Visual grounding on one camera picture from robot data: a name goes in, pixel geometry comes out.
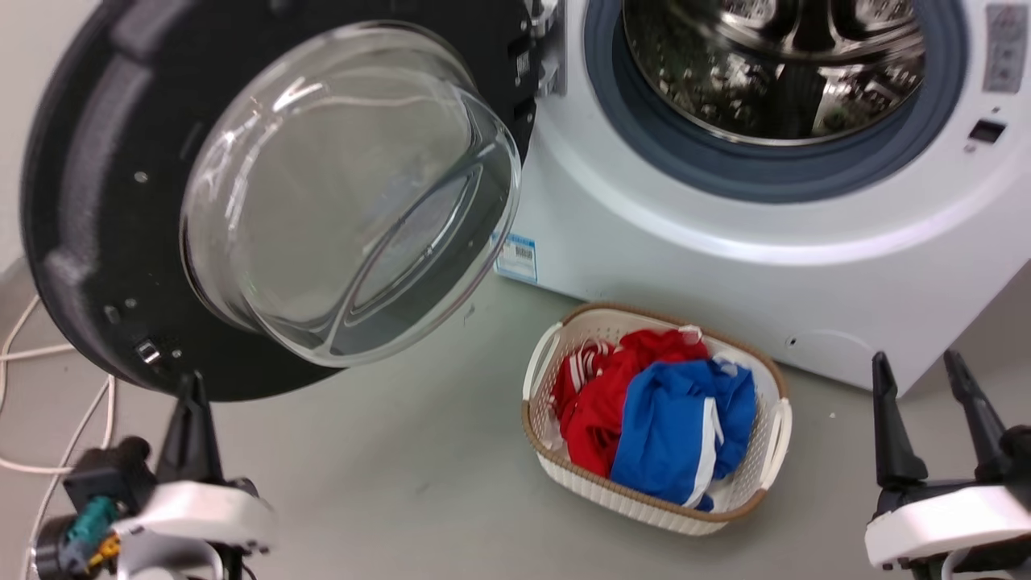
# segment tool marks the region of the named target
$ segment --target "white washing machine body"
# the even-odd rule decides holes
[[[628,145],[589,76],[590,0],[568,0],[566,91],[538,101],[523,200],[496,269],[684,316],[867,389],[883,350],[904,393],[1031,257],[1031,101],[1027,87],[984,90],[989,11],[1027,6],[962,4],[963,88],[923,152],[845,195],[761,203],[686,184]],[[971,136],[984,121],[1005,126],[994,143]]]

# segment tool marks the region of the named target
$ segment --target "sticker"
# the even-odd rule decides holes
[[[1021,4],[988,5],[988,66],[984,89],[988,93],[1021,90],[1028,44],[1028,7]]]
[[[494,271],[501,275],[537,282],[537,244],[532,239],[509,233],[494,262]]]

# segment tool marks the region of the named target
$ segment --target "clothes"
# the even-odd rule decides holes
[[[592,339],[562,362],[552,386],[552,408],[560,424],[569,420],[580,389],[597,376],[599,365],[614,350],[611,343]]]
[[[712,361],[652,365],[627,388],[611,480],[711,509],[705,489],[744,459],[755,417],[756,386],[747,369],[731,376]]]
[[[622,433],[627,387],[634,377],[656,362],[684,363],[706,359],[708,350],[700,335],[693,333],[686,336],[675,330],[662,334],[654,331],[631,333],[623,337],[619,348],[611,354],[595,354],[595,378],[583,386],[574,400],[564,400],[566,405],[559,415],[570,460],[607,478]]]

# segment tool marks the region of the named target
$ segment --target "laundry basket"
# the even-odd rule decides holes
[[[552,385],[562,361],[589,339],[617,343],[629,333],[667,331],[688,325],[616,305],[588,305],[548,329],[533,351],[523,384],[523,430],[537,452],[544,472],[572,492],[599,506],[650,525],[704,536],[739,519],[762,502],[776,479],[791,439],[788,386],[776,365],[759,351],[710,331],[702,330],[709,353],[725,353],[752,370],[756,384],[756,419],[749,450],[737,471],[707,491],[711,512],[677,506],[645,496],[572,465],[568,454],[551,449],[545,441],[557,433],[552,410]]]

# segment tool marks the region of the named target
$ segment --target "cable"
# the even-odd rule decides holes
[[[949,552],[949,555],[945,556],[945,561],[941,562],[941,580],[953,580],[953,571],[966,558],[968,553],[970,553],[970,550],[966,548]]]
[[[71,459],[71,454],[75,452],[75,445],[78,444],[79,438],[82,437],[82,432],[86,431],[86,427],[90,424],[90,419],[93,418],[93,414],[100,407],[100,400],[104,394],[107,396],[107,412],[112,413],[114,410],[114,378],[108,376],[104,380],[104,386],[97,393],[97,397],[93,398],[93,403],[90,404],[90,408],[86,411],[86,415],[82,416],[82,420],[79,421],[78,427],[75,428],[75,433],[71,436],[71,441],[68,443],[68,447],[65,448],[64,454],[61,455],[61,468],[66,469],[65,466],[68,465],[68,460]],[[105,433],[104,438],[110,439],[110,429],[113,425],[113,421],[108,421],[108,430]],[[22,560],[22,574],[21,578],[28,580],[29,570],[32,568],[32,542],[35,540],[36,535],[39,534],[39,527],[43,524],[43,517],[46,515],[46,508],[51,505],[51,500],[54,498],[54,491],[58,488],[58,483],[61,481],[61,476],[63,473],[54,474],[51,478],[51,483],[46,487],[46,492],[43,493],[43,502],[39,505],[39,510],[36,512],[36,519],[32,522],[32,533],[29,535],[29,547],[25,550],[25,557]]]
[[[38,304],[39,304],[39,297],[33,298],[32,302],[29,303],[29,307],[25,309],[25,312],[22,313],[22,317],[18,319],[18,322],[14,325],[14,328],[11,329],[10,335],[7,336],[7,339],[3,343],[3,347],[0,348],[0,412],[3,411],[3,404],[4,401],[7,399],[7,364],[9,362],[24,361],[27,359],[35,359],[39,356],[46,356],[51,354],[74,350],[74,347],[72,347],[71,345],[59,345],[56,347],[45,347],[41,349],[35,349],[31,351],[25,351],[13,354],[10,352],[10,346],[11,344],[13,344],[14,338],[18,337],[18,334],[22,331],[22,328],[25,327],[26,321],[29,320],[29,316],[32,314],[32,311],[36,309],[36,306]],[[100,393],[97,394],[97,398],[90,409],[90,413],[88,414],[89,418],[89,416],[93,414],[93,411],[96,409],[96,407],[100,404],[100,398],[106,393],[107,424],[104,428],[103,443],[100,444],[100,447],[102,449],[106,449],[107,446],[110,445],[111,436],[114,433],[114,391],[115,391],[115,379],[113,376],[108,375],[107,379],[104,381],[104,385],[100,388]],[[80,428],[84,430],[86,429],[85,423],[88,422],[88,418],[84,419],[84,425],[80,425]],[[79,435],[80,434],[76,434],[74,439],[77,440]],[[26,474],[36,474],[36,475],[56,476],[56,475],[67,474],[71,472],[71,468],[66,467],[66,464],[67,459],[64,459],[61,462],[61,465],[58,466],[57,468],[44,468],[37,466],[26,466],[23,464],[19,464],[16,462],[11,462],[8,459],[4,459],[3,457],[0,457],[0,468],[6,468],[8,470],[12,470],[15,472],[22,472]]]

